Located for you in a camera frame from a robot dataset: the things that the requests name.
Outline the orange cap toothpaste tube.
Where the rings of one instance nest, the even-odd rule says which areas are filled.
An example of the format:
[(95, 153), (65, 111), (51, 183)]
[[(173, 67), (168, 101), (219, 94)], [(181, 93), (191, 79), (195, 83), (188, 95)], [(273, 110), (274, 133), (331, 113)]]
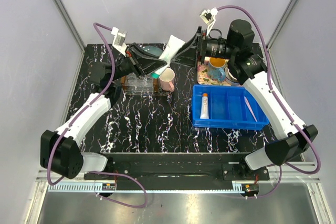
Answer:
[(209, 119), (208, 94), (202, 94), (200, 119)]

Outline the teal cap toothpaste tube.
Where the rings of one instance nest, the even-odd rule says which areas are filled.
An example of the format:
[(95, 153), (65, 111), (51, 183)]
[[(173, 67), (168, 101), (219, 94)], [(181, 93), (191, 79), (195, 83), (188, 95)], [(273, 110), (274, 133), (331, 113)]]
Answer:
[(176, 55), (176, 53), (182, 48), (185, 44), (185, 41), (171, 35), (164, 51), (161, 53), (159, 59), (164, 60), (166, 64), (159, 68), (158, 70), (154, 71), (151, 76), (154, 79), (158, 79), (159, 76), (165, 71), (165, 69), (170, 65), (171, 59)]

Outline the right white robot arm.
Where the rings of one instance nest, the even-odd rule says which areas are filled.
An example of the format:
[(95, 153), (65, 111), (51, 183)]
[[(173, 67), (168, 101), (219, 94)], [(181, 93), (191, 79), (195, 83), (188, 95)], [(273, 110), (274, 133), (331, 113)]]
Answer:
[(231, 22), (226, 38), (211, 38), (200, 27), (172, 58), (173, 63), (194, 67), (206, 56), (228, 61), (230, 74), (257, 101), (268, 118), (276, 142), (245, 156), (239, 175), (250, 180), (258, 169), (268, 165), (281, 166), (309, 149), (318, 135), (314, 125), (306, 125), (273, 84), (270, 69), (264, 60), (253, 53), (254, 32), (251, 24), (242, 19)]

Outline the clear acrylic tray wooden handles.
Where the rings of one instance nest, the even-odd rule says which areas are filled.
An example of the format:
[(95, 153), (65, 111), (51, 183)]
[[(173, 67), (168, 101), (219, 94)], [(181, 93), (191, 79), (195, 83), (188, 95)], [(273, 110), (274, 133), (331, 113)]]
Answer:
[(164, 91), (158, 79), (154, 79), (151, 75), (144, 77), (137, 77), (135, 74), (120, 79), (123, 92), (128, 95), (141, 95), (141, 96), (167, 96), (172, 92)]

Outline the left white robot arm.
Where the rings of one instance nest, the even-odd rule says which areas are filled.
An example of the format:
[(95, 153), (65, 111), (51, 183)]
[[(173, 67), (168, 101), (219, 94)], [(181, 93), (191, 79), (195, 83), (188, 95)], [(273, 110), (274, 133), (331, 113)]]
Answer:
[(112, 177), (114, 168), (108, 158), (98, 153), (81, 152), (81, 141), (118, 100), (121, 87), (114, 84), (116, 80), (131, 73), (140, 77), (148, 74), (159, 77), (175, 54), (170, 43), (159, 55), (151, 54), (137, 44), (106, 46), (106, 49), (110, 62), (94, 62), (90, 69), (94, 92), (65, 124), (41, 135), (40, 164), (47, 170), (50, 185), (56, 184), (51, 180), (52, 172), (68, 179), (87, 172), (96, 172), (104, 180)]

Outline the pink ceramic mug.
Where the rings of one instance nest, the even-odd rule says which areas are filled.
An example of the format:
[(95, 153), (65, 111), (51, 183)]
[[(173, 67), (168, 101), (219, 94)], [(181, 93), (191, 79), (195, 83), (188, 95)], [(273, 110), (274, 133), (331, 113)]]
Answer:
[(175, 72), (171, 68), (166, 68), (159, 76), (160, 87), (164, 91), (173, 92), (175, 90)]

